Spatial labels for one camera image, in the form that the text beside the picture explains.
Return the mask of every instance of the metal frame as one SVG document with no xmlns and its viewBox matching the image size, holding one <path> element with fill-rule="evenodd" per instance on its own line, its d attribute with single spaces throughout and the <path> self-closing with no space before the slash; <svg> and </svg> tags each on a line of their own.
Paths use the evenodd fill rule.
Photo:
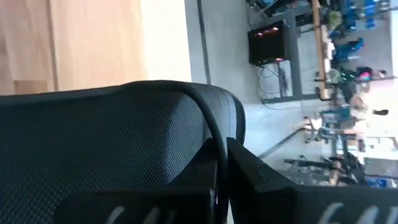
<svg viewBox="0 0 398 224">
<path fill-rule="evenodd" d="M 271 25 L 278 21 L 285 21 L 285 28 L 287 35 L 285 35 L 286 55 L 290 61 L 290 74 L 292 82 L 293 96 L 280 96 L 275 98 L 263 99 L 262 103 L 285 103 L 300 100 L 315 100 L 318 99 L 316 94 L 303 94 L 302 82 L 300 76 L 300 61 L 299 61 L 299 43 L 296 16 L 302 14 L 312 13 L 310 6 L 297 7 L 295 9 L 288 9 L 285 13 L 267 18 L 264 22 L 259 24 L 259 27 Z M 282 92 L 281 84 L 279 84 L 279 91 Z"/>
</svg>

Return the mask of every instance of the black mesh fabric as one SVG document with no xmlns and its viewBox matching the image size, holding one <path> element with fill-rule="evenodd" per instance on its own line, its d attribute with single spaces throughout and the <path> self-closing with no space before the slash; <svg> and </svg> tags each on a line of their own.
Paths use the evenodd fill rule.
<svg viewBox="0 0 398 224">
<path fill-rule="evenodd" d="M 52 223 L 65 197 L 161 189 L 211 137 L 178 91 L 0 106 L 0 223 Z"/>
</svg>

